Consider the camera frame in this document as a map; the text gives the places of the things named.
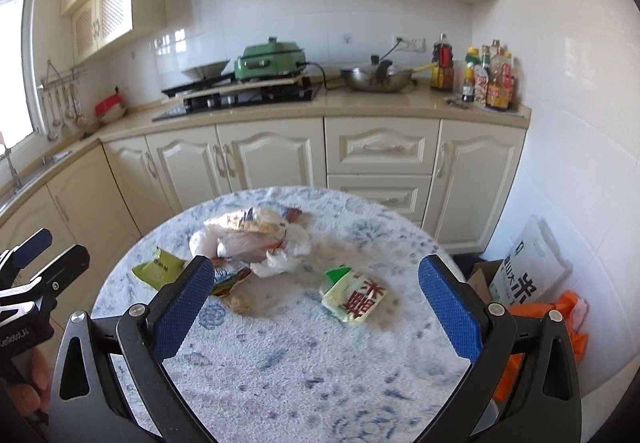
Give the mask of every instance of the blue textured pad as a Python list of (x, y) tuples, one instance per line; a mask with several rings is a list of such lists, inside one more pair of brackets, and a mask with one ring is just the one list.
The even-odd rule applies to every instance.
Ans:
[(215, 283), (213, 264), (202, 257), (187, 284), (154, 325), (152, 350), (158, 362), (176, 355)]
[(480, 324), (427, 257), (418, 266), (418, 284), (458, 356), (476, 363), (482, 351)]
[(14, 267), (24, 268), (29, 266), (34, 259), (51, 246), (53, 240), (51, 232), (41, 229), (24, 241), (14, 251)]

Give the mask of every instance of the round table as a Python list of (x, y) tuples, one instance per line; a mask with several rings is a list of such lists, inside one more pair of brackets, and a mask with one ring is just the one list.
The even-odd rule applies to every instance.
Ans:
[[(152, 299), (155, 290), (130, 270), (151, 259), (156, 246), (190, 259), (188, 240), (204, 220), (270, 203), (305, 213), (311, 255), (295, 273), (253, 275), (234, 290), (253, 307), (251, 316), (208, 298), (164, 368), (221, 443), (413, 441), (468, 367), (418, 287), (418, 263), (437, 253), (462, 275), (429, 235), (380, 204), (309, 187), (246, 190), (198, 204), (129, 250), (92, 317), (121, 315)], [(341, 264), (389, 290), (359, 327), (341, 323), (320, 303), (323, 272)], [(136, 419), (156, 431), (122, 357), (114, 365)]]

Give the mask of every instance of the human hand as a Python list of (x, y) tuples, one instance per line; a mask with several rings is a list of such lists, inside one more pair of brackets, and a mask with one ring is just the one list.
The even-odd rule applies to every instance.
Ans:
[(14, 383), (7, 387), (7, 393), (20, 412), (27, 416), (40, 409), (49, 413), (49, 400), (51, 398), (50, 369), (47, 360), (37, 347), (33, 348), (31, 357), (31, 382)]

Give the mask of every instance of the orange plastic bag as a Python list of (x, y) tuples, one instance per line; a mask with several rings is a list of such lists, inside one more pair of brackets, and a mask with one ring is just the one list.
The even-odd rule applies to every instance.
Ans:
[[(551, 309), (556, 309), (561, 312), (562, 317), (564, 317), (566, 329), (569, 331), (569, 340), (571, 340), (571, 346), (574, 350), (575, 361), (580, 362), (580, 359), (584, 354), (584, 349), (587, 345), (589, 335), (586, 333), (577, 333), (571, 327), (571, 313), (574, 310), (575, 305), (578, 303), (578, 300), (578, 296), (573, 291), (567, 290), (562, 293), (555, 304), (516, 304), (509, 308), (509, 312), (512, 315), (533, 318), (542, 318), (546, 312)], [(495, 388), (494, 400), (504, 401), (507, 398), (521, 361), (522, 355), (510, 356), (507, 366), (502, 373), (502, 377), (498, 382), (498, 386)]]

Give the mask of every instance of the cardboard box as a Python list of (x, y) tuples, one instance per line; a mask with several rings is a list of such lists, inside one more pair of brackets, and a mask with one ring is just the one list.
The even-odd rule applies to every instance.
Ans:
[(500, 261), (475, 263), (474, 269), (471, 271), (471, 277), (466, 281), (485, 304), (492, 302), (491, 295), (489, 295), (489, 285), (498, 272), (500, 264), (502, 264), (501, 259)]

